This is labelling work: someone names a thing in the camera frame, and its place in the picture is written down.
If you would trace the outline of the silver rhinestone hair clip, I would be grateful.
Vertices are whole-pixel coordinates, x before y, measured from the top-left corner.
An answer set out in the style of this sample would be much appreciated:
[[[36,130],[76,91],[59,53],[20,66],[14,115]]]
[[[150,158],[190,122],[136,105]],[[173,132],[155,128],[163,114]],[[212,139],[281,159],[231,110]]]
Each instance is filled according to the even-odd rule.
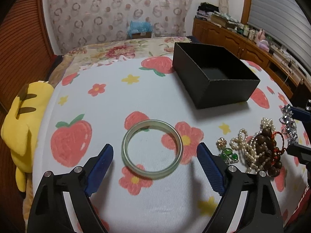
[[[283,134],[287,137],[288,144],[298,144],[298,134],[296,122],[293,119],[293,112],[290,104],[285,105],[281,108],[282,116],[279,119],[280,123],[284,125],[281,129]]]

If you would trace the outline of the green jade bangle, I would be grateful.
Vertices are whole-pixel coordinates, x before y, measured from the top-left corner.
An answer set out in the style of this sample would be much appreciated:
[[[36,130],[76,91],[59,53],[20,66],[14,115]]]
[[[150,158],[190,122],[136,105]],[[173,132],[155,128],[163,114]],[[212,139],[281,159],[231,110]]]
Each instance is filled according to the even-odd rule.
[[[128,153],[128,145],[131,140],[131,138],[134,136],[135,133],[137,133],[141,129],[150,128],[150,127],[160,128],[164,131],[167,131],[175,140],[176,144],[176,156],[174,161],[165,169],[162,169],[160,171],[146,171],[143,169],[140,169],[137,167],[132,160],[129,157]],[[181,136],[176,131],[176,129],[171,126],[170,124],[163,122],[162,120],[156,120],[156,119],[148,119],[143,120],[141,122],[138,122],[137,124],[133,125],[124,135],[121,145],[121,155],[124,164],[136,175],[147,178],[147,179],[162,179],[166,176],[169,176],[171,173],[173,173],[176,168],[178,167],[179,163],[181,162],[182,156],[183,156],[183,143]]]

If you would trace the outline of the black open jewelry box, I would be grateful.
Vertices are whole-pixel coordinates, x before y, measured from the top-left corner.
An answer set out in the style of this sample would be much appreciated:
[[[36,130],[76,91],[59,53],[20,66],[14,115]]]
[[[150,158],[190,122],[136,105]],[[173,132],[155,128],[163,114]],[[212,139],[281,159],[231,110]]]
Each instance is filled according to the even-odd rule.
[[[221,46],[176,42],[172,65],[197,109],[245,102],[260,83]]]

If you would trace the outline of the green gem brooch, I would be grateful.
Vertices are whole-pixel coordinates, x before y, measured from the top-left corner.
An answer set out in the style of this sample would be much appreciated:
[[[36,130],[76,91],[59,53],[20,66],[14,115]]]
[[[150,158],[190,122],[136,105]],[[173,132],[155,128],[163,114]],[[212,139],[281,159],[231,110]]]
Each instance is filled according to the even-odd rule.
[[[227,164],[232,165],[239,161],[238,154],[233,152],[233,149],[227,147],[227,141],[221,137],[217,140],[216,146],[219,149],[219,157]]]

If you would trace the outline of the yellow plush toy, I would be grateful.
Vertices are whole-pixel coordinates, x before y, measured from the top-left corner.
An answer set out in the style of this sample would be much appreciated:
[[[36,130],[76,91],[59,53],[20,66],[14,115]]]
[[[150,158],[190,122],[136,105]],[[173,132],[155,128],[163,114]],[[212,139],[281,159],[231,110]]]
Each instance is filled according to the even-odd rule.
[[[53,91],[53,86],[44,81],[24,85],[1,127],[1,138],[16,165],[15,180],[21,192],[26,192],[26,175],[33,169],[39,128]]]

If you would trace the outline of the wooden sideboard cabinet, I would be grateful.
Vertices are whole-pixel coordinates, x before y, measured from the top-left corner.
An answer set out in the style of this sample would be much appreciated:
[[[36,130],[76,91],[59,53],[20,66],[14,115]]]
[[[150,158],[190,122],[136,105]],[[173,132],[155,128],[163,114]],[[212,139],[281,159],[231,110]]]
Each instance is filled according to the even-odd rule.
[[[193,20],[192,35],[204,44],[222,46],[238,58],[256,63],[271,76],[288,97],[310,98],[310,83],[305,76],[295,75],[285,66],[284,61],[277,60],[247,38],[198,18]]]

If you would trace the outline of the grey window blind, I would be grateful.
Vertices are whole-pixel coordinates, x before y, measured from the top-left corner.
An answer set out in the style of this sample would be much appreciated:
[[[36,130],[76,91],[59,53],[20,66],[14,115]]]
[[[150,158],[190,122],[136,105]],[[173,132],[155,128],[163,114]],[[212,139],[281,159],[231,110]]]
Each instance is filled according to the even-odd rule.
[[[310,68],[310,23],[295,0],[252,0],[248,24],[265,30]]]

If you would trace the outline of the stack of folded clothes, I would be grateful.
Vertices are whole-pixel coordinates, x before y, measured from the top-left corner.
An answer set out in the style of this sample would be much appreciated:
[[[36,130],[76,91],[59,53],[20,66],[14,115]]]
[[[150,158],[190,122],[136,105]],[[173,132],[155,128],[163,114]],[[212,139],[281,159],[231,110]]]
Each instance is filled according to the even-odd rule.
[[[196,18],[204,21],[211,21],[211,16],[215,14],[215,12],[219,12],[219,7],[203,2],[198,6]]]

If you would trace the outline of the floral bed blanket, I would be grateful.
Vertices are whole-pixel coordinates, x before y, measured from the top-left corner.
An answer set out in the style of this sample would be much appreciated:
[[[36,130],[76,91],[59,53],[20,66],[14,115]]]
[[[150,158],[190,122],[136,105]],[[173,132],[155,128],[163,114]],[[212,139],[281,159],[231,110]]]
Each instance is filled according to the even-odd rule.
[[[61,62],[52,71],[48,82],[55,87],[63,78],[89,68],[111,65],[128,59],[169,56],[173,54],[176,42],[195,41],[196,39],[191,36],[175,36],[130,39],[78,47],[61,57]]]

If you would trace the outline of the brown louvered wardrobe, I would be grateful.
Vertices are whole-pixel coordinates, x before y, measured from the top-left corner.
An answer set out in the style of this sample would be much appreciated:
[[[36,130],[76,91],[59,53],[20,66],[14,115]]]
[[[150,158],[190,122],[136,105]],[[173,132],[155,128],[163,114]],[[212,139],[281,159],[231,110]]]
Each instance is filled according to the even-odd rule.
[[[16,0],[1,23],[1,112],[23,85],[45,80],[54,62],[42,0]]]

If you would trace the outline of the blue tissue cardboard box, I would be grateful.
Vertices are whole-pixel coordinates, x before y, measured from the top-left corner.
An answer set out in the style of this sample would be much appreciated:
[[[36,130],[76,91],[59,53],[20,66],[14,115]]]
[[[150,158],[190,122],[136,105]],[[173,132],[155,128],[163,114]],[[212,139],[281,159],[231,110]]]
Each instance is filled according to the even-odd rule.
[[[153,27],[149,22],[131,21],[128,27],[128,39],[151,38]]]

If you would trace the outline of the pink circle pattern curtain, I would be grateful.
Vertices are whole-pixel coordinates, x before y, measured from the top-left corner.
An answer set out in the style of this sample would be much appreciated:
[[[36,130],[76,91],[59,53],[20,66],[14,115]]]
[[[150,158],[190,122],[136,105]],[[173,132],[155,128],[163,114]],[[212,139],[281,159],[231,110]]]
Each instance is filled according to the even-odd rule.
[[[192,0],[48,0],[62,54],[89,44],[127,39],[132,22],[150,23],[153,37],[185,36]]]

